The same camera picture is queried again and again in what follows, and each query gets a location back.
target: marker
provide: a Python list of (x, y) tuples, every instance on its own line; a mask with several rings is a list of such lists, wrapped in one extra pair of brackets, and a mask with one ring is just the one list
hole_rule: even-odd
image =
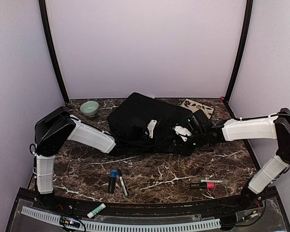
[(108, 179), (108, 188), (107, 188), (108, 193), (114, 193), (115, 191), (116, 176), (117, 176), (117, 172), (112, 170), (110, 174), (110, 178)]
[(207, 183), (224, 183), (227, 182), (226, 180), (200, 180), (200, 182), (207, 182)]
[(127, 193), (127, 190), (126, 190), (126, 186), (125, 186), (125, 183), (124, 183), (124, 179), (122, 178), (121, 170), (120, 169), (117, 169), (117, 173), (119, 175), (119, 179), (120, 179), (121, 186), (124, 189), (125, 197), (126, 198), (129, 198), (128, 193)]
[(105, 204), (102, 203), (97, 208), (95, 208), (94, 210), (92, 210), (89, 214), (87, 214), (87, 217), (92, 218), (93, 216), (95, 216), (96, 214), (98, 214), (99, 212), (101, 212), (105, 208), (106, 208)]
[(191, 189), (213, 189), (215, 187), (215, 183), (193, 183), (190, 184)]

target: light green bowl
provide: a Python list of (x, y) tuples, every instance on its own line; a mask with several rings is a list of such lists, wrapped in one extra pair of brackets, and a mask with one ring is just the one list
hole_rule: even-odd
[(99, 103), (96, 101), (87, 101), (81, 105), (81, 112), (88, 117), (94, 117), (98, 111), (98, 107)]

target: marble table surface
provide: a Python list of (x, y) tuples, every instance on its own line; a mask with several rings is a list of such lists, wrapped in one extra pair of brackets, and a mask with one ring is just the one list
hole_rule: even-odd
[[(180, 105), (184, 99), (160, 99)], [(213, 120), (230, 117), (220, 99), (192, 99), (215, 109)], [(95, 117), (81, 114), (81, 104), (71, 100), (67, 107), (82, 121), (108, 131), (107, 116), (124, 99), (97, 99)], [(174, 154), (126, 154), (110, 157), (94, 148), (66, 141), (55, 159), (54, 190), (58, 196), (109, 203), (181, 203), (223, 198), (239, 194), (256, 172), (242, 141), (226, 142), (195, 150), (190, 157)], [(121, 169), (129, 198), (117, 178), (115, 193), (107, 193), (111, 170)], [(214, 189), (189, 189), (200, 179), (227, 180)]]

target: red cap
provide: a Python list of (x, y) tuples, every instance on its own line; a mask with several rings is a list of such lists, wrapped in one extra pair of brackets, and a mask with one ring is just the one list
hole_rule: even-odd
[(215, 183), (207, 182), (207, 188), (213, 189), (215, 187)]

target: blue marker cap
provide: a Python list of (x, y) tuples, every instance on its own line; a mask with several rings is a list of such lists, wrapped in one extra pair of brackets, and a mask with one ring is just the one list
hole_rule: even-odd
[(120, 169), (117, 169), (117, 173), (118, 173), (119, 176), (122, 176)]
[(112, 170), (110, 177), (115, 177), (116, 178), (116, 176), (117, 176), (117, 171)]

